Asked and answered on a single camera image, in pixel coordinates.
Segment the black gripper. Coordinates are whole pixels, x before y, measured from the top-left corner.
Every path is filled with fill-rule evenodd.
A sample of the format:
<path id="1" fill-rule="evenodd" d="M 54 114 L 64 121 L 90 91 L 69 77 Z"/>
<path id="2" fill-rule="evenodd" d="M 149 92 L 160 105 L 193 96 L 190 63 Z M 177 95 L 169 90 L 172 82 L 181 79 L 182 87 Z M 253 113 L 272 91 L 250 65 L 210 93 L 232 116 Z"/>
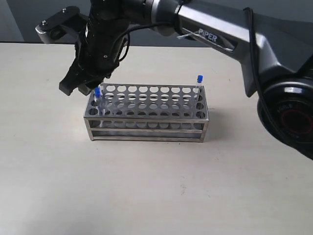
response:
<path id="1" fill-rule="evenodd" d="M 98 82 L 92 81 L 101 80 L 114 70 L 123 42 L 119 36 L 129 24 L 120 0 L 92 0 L 76 62 L 59 83 L 59 90 L 70 96 L 77 87 L 83 95 L 97 88 Z"/>

